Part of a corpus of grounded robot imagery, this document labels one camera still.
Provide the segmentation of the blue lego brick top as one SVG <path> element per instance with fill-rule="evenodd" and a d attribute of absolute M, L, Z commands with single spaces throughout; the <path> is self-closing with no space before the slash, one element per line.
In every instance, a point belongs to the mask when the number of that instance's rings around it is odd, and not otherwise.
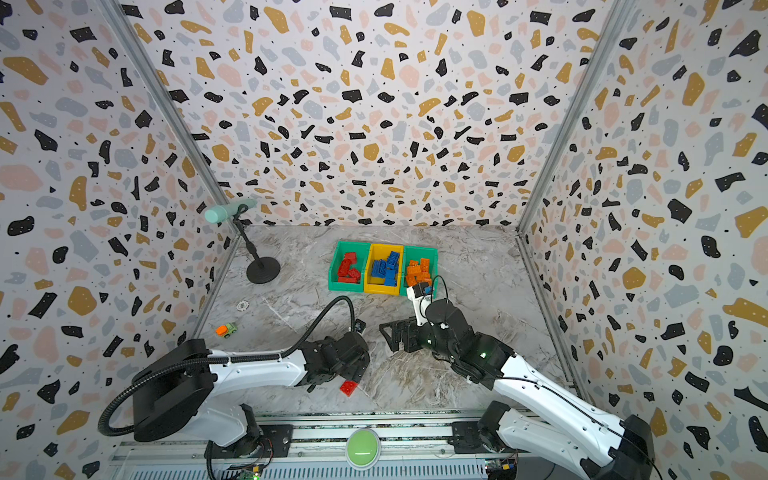
<path fill-rule="evenodd" d="M 400 261 L 400 253 L 398 251 L 391 251 L 387 257 L 386 266 L 388 270 L 397 270 Z"/>

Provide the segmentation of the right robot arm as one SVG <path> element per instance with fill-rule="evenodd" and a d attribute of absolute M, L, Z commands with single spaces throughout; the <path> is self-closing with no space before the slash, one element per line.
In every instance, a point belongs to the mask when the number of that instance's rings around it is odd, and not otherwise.
<path fill-rule="evenodd" d="M 580 399 L 530 365 L 511 346 L 474 330 L 448 297 L 427 283 L 409 288 L 414 316 L 380 325 L 391 351 L 426 350 L 466 381 L 499 395 L 475 424 L 454 426 L 456 450 L 524 450 L 580 479 L 652 479 L 650 425 Z"/>

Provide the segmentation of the lone red lego brick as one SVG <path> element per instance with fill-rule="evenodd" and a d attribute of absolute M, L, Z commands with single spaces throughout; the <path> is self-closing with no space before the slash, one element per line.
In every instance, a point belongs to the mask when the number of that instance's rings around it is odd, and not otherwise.
<path fill-rule="evenodd" d="M 341 385 L 340 391 L 344 395 L 346 395 L 347 397 L 350 397 L 355 392 L 357 387 L 358 387 L 358 383 L 357 382 L 354 382 L 354 381 L 351 381 L 351 380 L 346 380 Z"/>

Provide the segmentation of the blue lego brick slim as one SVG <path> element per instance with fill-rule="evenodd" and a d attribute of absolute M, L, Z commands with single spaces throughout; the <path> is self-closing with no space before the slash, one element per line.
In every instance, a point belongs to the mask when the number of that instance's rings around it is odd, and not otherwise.
<path fill-rule="evenodd" d="M 383 265 L 382 260 L 375 260 L 372 264 L 370 275 L 372 278 L 384 278 L 386 275 L 386 267 Z"/>

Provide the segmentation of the orange lego brick top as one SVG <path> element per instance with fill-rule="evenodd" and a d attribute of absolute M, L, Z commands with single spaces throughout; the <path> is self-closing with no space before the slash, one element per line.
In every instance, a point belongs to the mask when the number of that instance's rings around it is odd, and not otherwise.
<path fill-rule="evenodd" d="M 406 269 L 406 284 L 408 286 L 418 284 L 421 273 L 420 263 L 417 261 L 410 261 Z"/>

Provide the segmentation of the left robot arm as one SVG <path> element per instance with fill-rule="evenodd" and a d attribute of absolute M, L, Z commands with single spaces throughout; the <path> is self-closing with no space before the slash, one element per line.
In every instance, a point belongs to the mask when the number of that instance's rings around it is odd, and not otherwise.
<path fill-rule="evenodd" d="M 227 403 L 221 396 L 260 387 L 306 387 L 310 390 L 338 377 L 357 384 L 370 362 L 362 333 L 354 322 L 341 338 L 305 341 L 286 357 L 184 367 L 153 379 L 132 395 L 133 439 L 147 443 L 174 434 L 198 437 L 216 446 L 241 447 L 260 433 L 253 408 Z"/>

